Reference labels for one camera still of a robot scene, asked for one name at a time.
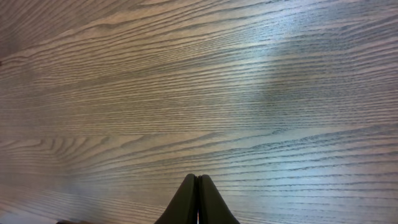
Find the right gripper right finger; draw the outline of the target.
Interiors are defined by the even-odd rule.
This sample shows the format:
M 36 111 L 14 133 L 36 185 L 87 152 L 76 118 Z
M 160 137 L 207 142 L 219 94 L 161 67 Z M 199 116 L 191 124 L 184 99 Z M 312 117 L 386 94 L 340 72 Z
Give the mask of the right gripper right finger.
M 209 175 L 198 177 L 199 224 L 239 224 Z

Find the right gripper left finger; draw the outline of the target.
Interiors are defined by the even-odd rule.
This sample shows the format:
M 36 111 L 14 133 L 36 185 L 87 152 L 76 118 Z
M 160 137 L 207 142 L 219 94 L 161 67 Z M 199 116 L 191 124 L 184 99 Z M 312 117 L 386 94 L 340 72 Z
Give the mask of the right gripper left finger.
M 196 183 L 197 177 L 194 174 L 186 175 L 155 224 L 196 224 L 198 219 Z

